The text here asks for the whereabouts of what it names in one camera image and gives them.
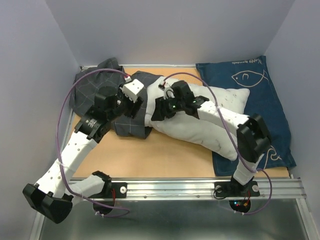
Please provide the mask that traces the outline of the grey checked pillowcase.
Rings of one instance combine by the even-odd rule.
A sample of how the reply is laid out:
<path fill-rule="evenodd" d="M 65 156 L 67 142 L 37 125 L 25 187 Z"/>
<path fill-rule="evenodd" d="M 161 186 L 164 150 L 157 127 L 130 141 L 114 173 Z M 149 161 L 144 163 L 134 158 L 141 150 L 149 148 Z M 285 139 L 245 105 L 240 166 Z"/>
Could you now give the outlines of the grey checked pillowcase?
<path fill-rule="evenodd" d="M 143 104 L 134 119 L 124 115 L 112 119 L 111 111 L 120 103 L 116 95 L 122 92 L 125 74 L 125 69 L 113 57 L 75 75 L 75 87 L 70 93 L 69 106 L 80 120 L 74 132 L 82 132 L 96 141 L 100 141 L 110 130 L 120 137 L 146 139 L 149 136 L 152 128 L 145 126 L 147 87 L 160 76 L 144 71 L 132 74 L 131 79 L 138 79 L 144 85 L 140 95 Z"/>

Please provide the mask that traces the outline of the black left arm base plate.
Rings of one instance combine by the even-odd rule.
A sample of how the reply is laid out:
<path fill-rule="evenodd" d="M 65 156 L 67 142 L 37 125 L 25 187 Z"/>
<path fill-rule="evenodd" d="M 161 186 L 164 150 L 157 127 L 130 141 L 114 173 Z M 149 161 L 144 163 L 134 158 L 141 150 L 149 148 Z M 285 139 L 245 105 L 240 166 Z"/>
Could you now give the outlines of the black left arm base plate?
<path fill-rule="evenodd" d="M 126 182 L 110 182 L 105 184 L 102 190 L 90 196 L 100 199 L 125 199 L 127 197 L 128 184 Z"/>

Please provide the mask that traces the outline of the white stained pillow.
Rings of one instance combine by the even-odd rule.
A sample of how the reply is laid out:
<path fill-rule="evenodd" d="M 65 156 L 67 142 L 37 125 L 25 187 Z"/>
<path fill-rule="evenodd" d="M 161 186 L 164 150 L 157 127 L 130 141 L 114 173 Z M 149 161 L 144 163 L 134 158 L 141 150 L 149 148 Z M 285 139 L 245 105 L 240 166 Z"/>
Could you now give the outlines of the white stained pillow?
<path fill-rule="evenodd" d="M 164 95 L 164 92 L 158 87 L 163 79 L 163 77 L 158 78 L 146 88 L 147 106 L 144 117 L 145 126 L 152 127 L 172 138 L 201 145 L 230 161 L 236 160 L 237 153 L 226 130 L 218 125 L 196 119 L 183 111 L 163 121 L 151 120 L 156 108 L 156 98 Z M 249 89 L 224 89 L 212 86 L 211 90 L 215 94 L 219 106 L 238 114 L 244 113 L 250 95 Z"/>

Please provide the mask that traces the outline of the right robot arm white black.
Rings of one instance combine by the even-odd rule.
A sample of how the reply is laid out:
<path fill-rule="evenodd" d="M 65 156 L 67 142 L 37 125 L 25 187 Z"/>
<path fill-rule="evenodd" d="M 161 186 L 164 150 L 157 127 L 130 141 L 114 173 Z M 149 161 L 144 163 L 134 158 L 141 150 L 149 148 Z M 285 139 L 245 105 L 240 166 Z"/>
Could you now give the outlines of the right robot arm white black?
<path fill-rule="evenodd" d="M 271 145 L 263 118 L 244 114 L 247 89 L 223 89 L 189 84 L 183 80 L 161 80 L 152 91 L 146 119 L 157 131 L 172 138 L 203 146 L 218 155 L 238 160 L 227 195 L 242 195 Z"/>

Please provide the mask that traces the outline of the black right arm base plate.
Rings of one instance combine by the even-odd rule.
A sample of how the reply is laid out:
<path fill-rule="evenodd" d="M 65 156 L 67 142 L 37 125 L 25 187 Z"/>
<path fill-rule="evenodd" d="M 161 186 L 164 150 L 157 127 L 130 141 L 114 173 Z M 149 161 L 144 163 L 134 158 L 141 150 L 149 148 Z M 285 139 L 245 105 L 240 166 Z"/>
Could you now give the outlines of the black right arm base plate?
<path fill-rule="evenodd" d="M 246 185 L 241 185 L 233 181 L 217 181 L 214 183 L 214 196 L 218 199 L 223 198 L 244 198 L 259 197 L 260 191 L 258 183 L 254 180 Z"/>

